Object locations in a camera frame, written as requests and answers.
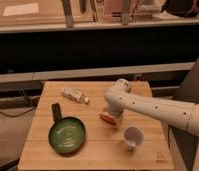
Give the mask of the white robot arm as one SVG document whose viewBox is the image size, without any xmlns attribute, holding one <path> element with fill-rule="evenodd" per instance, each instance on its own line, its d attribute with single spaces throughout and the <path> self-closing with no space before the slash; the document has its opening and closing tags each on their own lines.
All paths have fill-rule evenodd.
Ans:
<svg viewBox="0 0 199 171">
<path fill-rule="evenodd" d="M 120 117 L 125 109 L 165 122 L 199 136 L 199 104 L 132 94 L 131 84 L 118 79 L 105 92 L 107 111 Z"/>
</svg>

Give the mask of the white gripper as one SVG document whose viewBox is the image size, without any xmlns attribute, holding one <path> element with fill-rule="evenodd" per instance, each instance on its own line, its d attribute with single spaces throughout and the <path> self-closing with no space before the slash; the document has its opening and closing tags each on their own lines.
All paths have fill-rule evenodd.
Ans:
<svg viewBox="0 0 199 171">
<path fill-rule="evenodd" d="M 109 114 L 114 116 L 114 120 L 116 123 L 116 126 L 118 128 L 120 128 L 123 124 L 123 111 L 124 109 L 115 105 L 110 105 L 110 104 L 106 104 L 105 105 L 105 111 Z"/>
</svg>

